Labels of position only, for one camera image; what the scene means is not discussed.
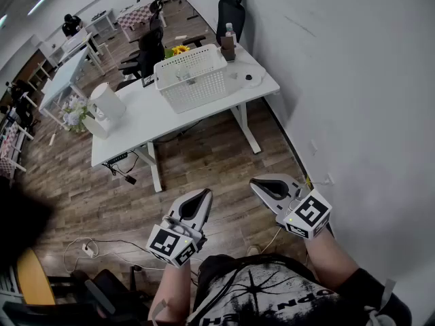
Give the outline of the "white electric kettle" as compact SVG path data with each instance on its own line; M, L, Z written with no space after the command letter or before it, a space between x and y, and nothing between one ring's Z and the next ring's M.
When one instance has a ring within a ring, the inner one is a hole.
M105 82L92 91L88 100L88 111L99 122L109 120L116 123L126 112L126 105L110 88L109 83Z

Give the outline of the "checkered table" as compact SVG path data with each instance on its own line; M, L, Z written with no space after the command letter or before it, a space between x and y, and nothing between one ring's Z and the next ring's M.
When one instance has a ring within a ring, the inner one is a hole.
M141 3L136 3L122 10L116 17L116 21L128 41L131 41L128 30L134 31L136 24L150 21L150 17L152 16L152 13L150 12L150 4L151 3L142 5ZM167 24L162 11L160 13L160 19L163 22L163 27L166 28Z
M20 153L20 149L16 148L16 140L18 140L20 133L26 134L27 132L14 122L3 135L0 145L0 177L11 179L11 175L16 169L24 173L27 171L25 167L13 160L13 153Z

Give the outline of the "person's left forearm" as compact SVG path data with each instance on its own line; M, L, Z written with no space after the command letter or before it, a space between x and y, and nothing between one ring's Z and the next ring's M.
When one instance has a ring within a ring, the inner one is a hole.
M159 303L164 300L167 307L156 315L157 323L174 323L183 325L190 315L191 265L188 260L182 267L167 264L158 290L150 307L148 319Z

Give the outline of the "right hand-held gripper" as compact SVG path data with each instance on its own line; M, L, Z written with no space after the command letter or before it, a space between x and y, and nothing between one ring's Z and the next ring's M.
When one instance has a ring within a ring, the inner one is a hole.
M314 239L327 225L332 206L316 190L304 198L291 196L300 188L297 181L283 173L259 175L250 180L250 187L264 205L276 214L277 225L304 239Z

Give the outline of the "blue white flower bouquet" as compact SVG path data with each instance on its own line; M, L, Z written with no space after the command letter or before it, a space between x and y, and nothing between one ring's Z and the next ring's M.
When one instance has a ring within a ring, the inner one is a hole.
M68 129L73 132L84 132L86 127L83 120L88 116L88 100L78 95L71 95L65 100L62 110L62 119Z

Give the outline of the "white low shelf table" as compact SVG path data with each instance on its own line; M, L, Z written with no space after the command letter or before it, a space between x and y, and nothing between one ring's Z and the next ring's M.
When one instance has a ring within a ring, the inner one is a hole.
M114 22L111 20L112 9L105 10L92 18L91 22L85 27L88 33L92 33L94 36L100 38L109 37L114 31L116 31Z

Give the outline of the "small glass jar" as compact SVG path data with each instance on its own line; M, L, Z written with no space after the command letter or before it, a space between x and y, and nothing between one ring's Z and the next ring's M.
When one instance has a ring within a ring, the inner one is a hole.
M179 82L186 81L188 85L196 83L195 78L191 76L189 70L183 65L180 65L176 70L176 77Z

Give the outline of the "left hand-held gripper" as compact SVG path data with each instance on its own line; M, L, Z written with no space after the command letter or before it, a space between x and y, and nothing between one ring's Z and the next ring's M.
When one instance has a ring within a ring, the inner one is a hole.
M146 249L155 258L180 268L198 253L207 241L203 225L213 201L210 189L196 189L177 198L160 225L155 225Z

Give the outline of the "brown cardboard holder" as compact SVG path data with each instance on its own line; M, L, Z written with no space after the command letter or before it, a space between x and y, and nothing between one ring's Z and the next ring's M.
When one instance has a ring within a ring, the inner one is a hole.
M235 44L232 36L221 37L220 51L227 62L235 61Z

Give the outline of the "white plastic basket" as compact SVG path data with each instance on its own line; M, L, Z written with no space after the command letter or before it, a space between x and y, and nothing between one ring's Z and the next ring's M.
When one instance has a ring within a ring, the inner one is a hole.
M195 84L178 81L176 70L180 65L189 70ZM226 70L220 50L208 44L155 64L154 84L174 112L183 113L228 96Z

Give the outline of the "sunflower bouquet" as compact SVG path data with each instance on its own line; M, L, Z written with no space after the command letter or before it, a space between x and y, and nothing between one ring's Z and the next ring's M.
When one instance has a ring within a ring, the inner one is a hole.
M184 45L175 46L174 48L165 48L164 49L164 58L165 59L172 58L174 56L183 54L184 52L187 52L187 51L190 51L190 47L184 46Z

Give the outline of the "person's right forearm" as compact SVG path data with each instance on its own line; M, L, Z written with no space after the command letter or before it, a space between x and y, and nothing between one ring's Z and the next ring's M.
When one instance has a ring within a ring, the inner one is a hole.
M328 289L336 291L359 269L327 228L304 243L319 282Z

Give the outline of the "person's printed t-shirt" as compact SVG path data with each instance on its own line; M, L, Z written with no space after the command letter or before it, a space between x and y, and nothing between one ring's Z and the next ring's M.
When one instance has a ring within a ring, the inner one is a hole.
M300 262L266 254L208 257L187 326L411 326L409 308L359 268L328 288Z

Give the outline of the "yellow wooden chair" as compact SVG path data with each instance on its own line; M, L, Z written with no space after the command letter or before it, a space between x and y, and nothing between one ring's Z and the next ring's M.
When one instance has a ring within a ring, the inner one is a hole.
M56 300L35 252L28 248L17 262L18 283L26 304L52 306Z

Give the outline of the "black desk chair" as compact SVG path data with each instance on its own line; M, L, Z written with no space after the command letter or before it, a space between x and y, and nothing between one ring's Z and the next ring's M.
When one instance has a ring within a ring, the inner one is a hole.
M21 119L22 127L27 128L28 132L34 135L34 128L41 121L33 117L30 102L26 98L17 96L13 98L13 103L16 108L16 113Z

